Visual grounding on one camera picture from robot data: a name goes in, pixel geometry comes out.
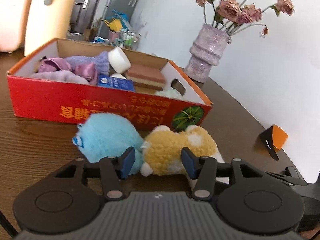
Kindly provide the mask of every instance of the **door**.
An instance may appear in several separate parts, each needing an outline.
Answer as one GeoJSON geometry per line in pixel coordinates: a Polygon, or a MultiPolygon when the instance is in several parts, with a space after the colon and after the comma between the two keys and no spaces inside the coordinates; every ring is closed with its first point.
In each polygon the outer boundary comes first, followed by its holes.
{"type": "Polygon", "coordinates": [[[72,33],[84,33],[86,28],[91,27],[98,1],[75,0],[70,19],[72,33]]]}

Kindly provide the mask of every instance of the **wooden table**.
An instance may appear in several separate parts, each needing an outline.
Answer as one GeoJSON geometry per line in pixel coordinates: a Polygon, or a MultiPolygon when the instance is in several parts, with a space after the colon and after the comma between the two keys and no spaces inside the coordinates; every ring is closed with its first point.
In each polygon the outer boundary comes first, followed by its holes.
{"type": "MultiPolygon", "coordinates": [[[[17,194],[79,157],[78,149],[71,142],[77,131],[76,125],[14,116],[5,74],[22,57],[22,50],[12,54],[0,53],[0,210],[16,229],[12,203],[17,194]]],[[[216,141],[226,162],[239,157],[272,172],[281,172],[286,166],[293,165],[283,151],[278,153],[278,162],[269,156],[257,140],[263,127],[225,90],[212,80],[202,90],[214,103],[202,126],[216,141]]],[[[101,193],[97,179],[90,179],[89,187],[101,193]]],[[[123,187],[126,191],[189,190],[182,175],[146,178],[135,175],[123,182],[123,187]]],[[[1,227],[0,239],[10,239],[1,227]]]]}

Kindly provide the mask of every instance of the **blue package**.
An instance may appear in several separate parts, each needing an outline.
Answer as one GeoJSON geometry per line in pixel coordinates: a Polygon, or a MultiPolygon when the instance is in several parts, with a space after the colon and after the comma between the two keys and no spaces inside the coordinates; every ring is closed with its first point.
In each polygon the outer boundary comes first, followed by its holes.
{"type": "Polygon", "coordinates": [[[135,92],[132,80],[110,77],[104,74],[99,75],[98,86],[135,92]]]}

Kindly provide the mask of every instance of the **pumpkin illustration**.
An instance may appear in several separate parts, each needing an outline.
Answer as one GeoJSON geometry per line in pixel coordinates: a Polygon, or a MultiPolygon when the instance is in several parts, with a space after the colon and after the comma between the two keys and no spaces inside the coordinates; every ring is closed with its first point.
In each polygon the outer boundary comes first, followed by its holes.
{"type": "Polygon", "coordinates": [[[183,131],[189,125],[196,125],[203,115],[204,110],[201,106],[189,106],[175,114],[171,125],[176,131],[183,131]]]}

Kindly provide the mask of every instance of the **blue gripper pad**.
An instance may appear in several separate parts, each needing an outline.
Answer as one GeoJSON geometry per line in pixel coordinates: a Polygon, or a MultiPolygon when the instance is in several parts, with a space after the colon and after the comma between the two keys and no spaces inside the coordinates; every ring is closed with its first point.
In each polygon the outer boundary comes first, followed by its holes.
{"type": "Polygon", "coordinates": [[[181,150],[181,161],[186,169],[186,172],[190,179],[196,179],[196,169],[194,160],[189,156],[185,149],[181,150]]]}
{"type": "Polygon", "coordinates": [[[129,147],[123,154],[128,154],[123,160],[123,166],[121,169],[121,179],[126,179],[129,176],[129,172],[134,164],[136,151],[133,147],[129,147]]]}

